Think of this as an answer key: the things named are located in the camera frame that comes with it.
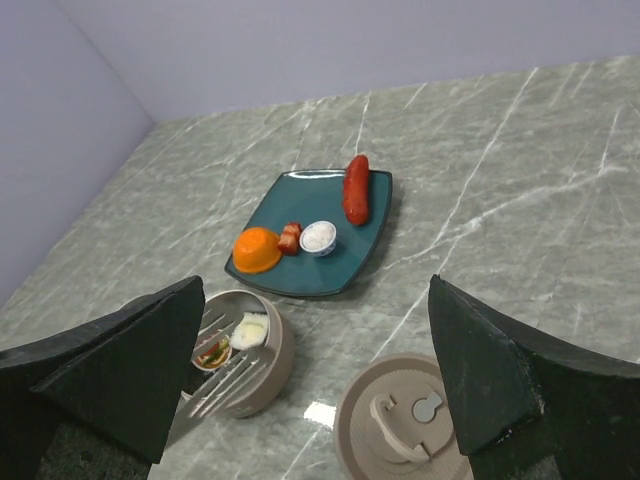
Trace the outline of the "red sausage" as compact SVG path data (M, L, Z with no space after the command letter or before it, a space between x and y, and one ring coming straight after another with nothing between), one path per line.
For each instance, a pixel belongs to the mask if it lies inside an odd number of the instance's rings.
M345 171L342 207L346 219L353 225L362 226L369 220L369 160L365 155L356 155Z

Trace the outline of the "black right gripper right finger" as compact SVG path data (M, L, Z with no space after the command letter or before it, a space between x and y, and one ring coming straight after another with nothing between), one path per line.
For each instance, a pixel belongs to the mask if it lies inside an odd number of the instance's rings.
M440 276L431 334L477 479L636 479L639 367L511 318Z

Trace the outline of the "orange half fruit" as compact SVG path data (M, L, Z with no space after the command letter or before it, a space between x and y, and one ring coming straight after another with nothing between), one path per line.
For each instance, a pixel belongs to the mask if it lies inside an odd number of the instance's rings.
M267 228L246 229L238 236L233 247L235 268L246 274L259 274L272 269L282 258L279 240L279 235Z

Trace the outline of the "white sushi roll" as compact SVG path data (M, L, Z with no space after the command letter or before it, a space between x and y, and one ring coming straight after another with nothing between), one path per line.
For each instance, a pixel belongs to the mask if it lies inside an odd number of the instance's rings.
M229 345L238 351L262 345L269 332L269 316L266 313L244 312L242 320L234 328Z

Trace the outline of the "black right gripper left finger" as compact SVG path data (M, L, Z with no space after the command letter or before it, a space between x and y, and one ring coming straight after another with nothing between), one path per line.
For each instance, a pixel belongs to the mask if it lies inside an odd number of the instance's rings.
M1 353L4 479L145 479L160 462L204 312L185 278Z

